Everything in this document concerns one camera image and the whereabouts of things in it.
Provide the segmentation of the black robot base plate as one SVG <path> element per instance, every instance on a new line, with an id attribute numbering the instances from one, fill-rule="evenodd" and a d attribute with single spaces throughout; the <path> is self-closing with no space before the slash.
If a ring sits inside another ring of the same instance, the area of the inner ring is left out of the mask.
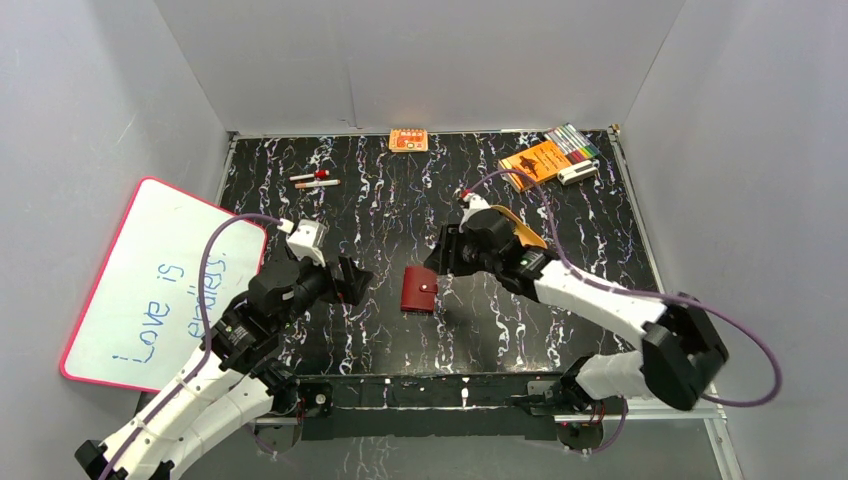
<path id="1" fill-rule="evenodd" d="M 352 437 L 495 437 L 591 451 L 621 431 L 624 404 L 582 398 L 558 373 L 304 376 L 249 421 L 270 444 Z"/>

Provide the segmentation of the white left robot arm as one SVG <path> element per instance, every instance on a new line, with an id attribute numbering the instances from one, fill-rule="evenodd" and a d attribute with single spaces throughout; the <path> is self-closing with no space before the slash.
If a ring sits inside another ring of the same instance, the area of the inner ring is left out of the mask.
<path id="1" fill-rule="evenodd" d="M 373 278 L 347 256 L 263 266 L 179 373 L 118 431 L 82 443 L 76 461 L 90 479 L 174 479 L 203 447 L 266 413 L 290 414 L 301 398 L 277 357 L 287 331 L 319 301 L 359 305 Z"/>

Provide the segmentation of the red leather card holder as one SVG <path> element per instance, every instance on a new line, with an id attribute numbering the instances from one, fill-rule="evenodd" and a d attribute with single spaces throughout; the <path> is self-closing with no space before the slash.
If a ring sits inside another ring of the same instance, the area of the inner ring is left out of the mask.
<path id="1" fill-rule="evenodd" d="M 432 314 L 438 294 L 437 275 L 424 266 L 408 266 L 404 270 L 400 311 Z"/>

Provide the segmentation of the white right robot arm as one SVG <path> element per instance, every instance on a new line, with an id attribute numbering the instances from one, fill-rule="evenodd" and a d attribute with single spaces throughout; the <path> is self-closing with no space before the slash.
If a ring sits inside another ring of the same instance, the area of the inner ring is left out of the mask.
<path id="1" fill-rule="evenodd" d="M 507 291 L 567 310 L 628 343 L 628 352 L 584 356 L 562 374 L 559 390 L 577 414 L 612 397 L 655 398 L 689 411 L 729 359 L 708 315 L 689 298 L 637 297 L 568 267 L 546 244 L 523 242 L 518 223 L 495 208 L 442 227 L 424 266 L 455 277 L 488 273 Z"/>

